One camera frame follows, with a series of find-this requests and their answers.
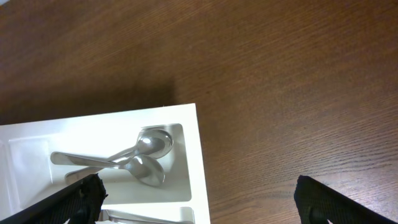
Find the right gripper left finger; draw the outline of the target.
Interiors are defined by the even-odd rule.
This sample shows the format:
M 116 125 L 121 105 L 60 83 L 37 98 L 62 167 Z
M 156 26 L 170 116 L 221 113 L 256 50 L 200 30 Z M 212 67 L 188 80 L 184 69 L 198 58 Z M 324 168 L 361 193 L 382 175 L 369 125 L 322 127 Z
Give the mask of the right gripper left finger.
M 91 174 L 1 220 L 1 224 L 95 224 L 107 196 L 99 175 Z

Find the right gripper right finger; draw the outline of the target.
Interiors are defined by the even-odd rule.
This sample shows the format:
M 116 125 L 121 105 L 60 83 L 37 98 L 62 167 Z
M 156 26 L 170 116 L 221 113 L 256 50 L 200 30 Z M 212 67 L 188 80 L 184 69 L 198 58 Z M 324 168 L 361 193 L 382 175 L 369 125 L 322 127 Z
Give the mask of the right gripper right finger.
M 305 175 L 297 179 L 294 200 L 302 224 L 397 224 Z

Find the large steel spoon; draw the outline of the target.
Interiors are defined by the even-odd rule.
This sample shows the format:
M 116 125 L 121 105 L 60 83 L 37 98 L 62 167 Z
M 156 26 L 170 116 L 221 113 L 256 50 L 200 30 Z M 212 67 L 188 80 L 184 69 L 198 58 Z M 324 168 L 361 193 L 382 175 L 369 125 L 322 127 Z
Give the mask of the large steel spoon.
M 126 170 L 143 184 L 158 187 L 164 183 L 165 172 L 160 163 L 147 155 L 124 156 L 119 162 L 99 161 L 97 159 L 83 157 L 62 152 L 51 153 L 50 160 L 55 165 L 86 166 L 65 176 L 68 184 L 76 182 L 88 175 L 95 174 L 102 169 Z
M 116 156 L 111 156 L 108 160 L 97 160 L 119 162 L 124 156 L 132 157 L 137 155 L 147 155 L 158 160 L 169 153 L 173 146 L 174 140 L 169 132 L 162 129 L 149 129 L 142 132 L 133 147 L 120 152 Z

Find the white cutlery tray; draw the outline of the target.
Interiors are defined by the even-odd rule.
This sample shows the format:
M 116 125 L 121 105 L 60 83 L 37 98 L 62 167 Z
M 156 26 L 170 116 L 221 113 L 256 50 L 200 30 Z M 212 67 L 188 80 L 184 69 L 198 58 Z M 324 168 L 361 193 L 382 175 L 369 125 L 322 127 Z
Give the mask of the white cutlery tray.
M 97 174 L 119 221 L 209 223 L 195 104 L 1 126 L 1 218 Z

